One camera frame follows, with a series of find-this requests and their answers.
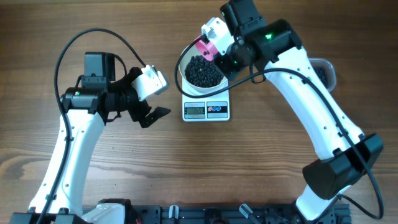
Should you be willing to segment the white digital kitchen scale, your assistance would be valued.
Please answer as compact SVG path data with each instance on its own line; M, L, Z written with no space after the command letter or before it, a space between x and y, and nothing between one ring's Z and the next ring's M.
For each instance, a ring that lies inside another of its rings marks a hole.
M219 85L202 88L183 79L182 90L189 95L205 95L228 87L226 78ZM182 119L185 122L228 121L230 119L229 91L206 98L190 98L182 95Z

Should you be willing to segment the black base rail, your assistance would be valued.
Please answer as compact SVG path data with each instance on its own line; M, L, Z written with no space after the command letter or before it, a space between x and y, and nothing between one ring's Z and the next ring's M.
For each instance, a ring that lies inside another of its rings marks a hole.
M85 210L87 223L306 223L291 204L240 207L179 207L172 205L133 205L125 209L118 203L101 203Z

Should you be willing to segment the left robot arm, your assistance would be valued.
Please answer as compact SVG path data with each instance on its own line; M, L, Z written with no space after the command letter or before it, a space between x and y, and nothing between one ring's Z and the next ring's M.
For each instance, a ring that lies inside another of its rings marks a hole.
M140 223L130 200L104 199L83 212L83 188L88 167L110 112L127 111L134 122L148 128L170 113L151 108L146 98L169 87L167 79L153 65L126 70L115 78L119 56L106 52L85 54L80 84L61 97L62 116L57 143L46 175L25 213L15 212L11 223Z

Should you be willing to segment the black beans in bowl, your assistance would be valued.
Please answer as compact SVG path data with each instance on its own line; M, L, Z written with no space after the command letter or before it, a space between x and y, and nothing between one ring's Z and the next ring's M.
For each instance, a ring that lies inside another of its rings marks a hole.
M192 56L185 68L185 78L192 85L210 88L221 83L223 75L201 55Z

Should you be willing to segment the white bowl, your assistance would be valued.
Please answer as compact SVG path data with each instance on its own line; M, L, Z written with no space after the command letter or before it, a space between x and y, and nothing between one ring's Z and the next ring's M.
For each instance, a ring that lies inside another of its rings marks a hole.
M192 92L196 91L196 95L204 95L204 94L211 93L213 91L217 91L217 90L220 90L220 89L228 86L228 81L224 76L222 76L223 79L220 81L220 83L218 85L215 85L215 86L212 86L209 88L203 88L203 87L199 87L199 86L195 86L195 85L191 84L186 79L185 69L186 69L188 63L191 61L191 58L193 56L201 56L201 54L199 53L199 51L197 50L196 47L192 47L187 51L187 53L181 59L181 62L178 66L179 72L182 76L182 86L184 88L186 88L186 89L190 88L190 90Z

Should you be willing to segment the black beans in container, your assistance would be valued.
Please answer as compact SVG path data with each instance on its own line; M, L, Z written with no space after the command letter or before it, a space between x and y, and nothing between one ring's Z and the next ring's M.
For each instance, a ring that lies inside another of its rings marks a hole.
M326 70L323 67L314 67L313 68L315 73L317 74L318 78L321 80L323 85L328 88L328 75Z

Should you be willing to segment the pink scoop blue handle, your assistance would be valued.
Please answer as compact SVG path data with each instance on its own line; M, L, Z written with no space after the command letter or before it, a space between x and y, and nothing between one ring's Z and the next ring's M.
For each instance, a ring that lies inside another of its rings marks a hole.
M209 60L208 61L213 61L216 54L218 53L217 48L213 43L211 43L207 36L205 35L200 35L197 37L197 42L195 44L195 47L197 48L198 52L203 56L204 51L209 51Z

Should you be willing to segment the clear plastic container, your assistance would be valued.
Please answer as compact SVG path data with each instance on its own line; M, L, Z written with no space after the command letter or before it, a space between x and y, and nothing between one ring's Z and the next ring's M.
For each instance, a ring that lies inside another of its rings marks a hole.
M333 91L336 86L336 72L333 64L324 58L310 58L309 61L312 67L323 67L326 70L329 82L326 89L328 92Z

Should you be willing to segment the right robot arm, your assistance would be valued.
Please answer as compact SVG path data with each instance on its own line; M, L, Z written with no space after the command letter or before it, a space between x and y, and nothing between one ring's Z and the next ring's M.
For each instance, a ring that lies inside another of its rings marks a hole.
M383 149L380 137L365 135L337 105L292 26L267 23L252 1L229 1L220 11L233 41L215 57L217 67L229 80L249 67L271 82L312 141L317 160L303 168L307 185L295 202L303 220L319 221L364 175L376 185L371 167Z

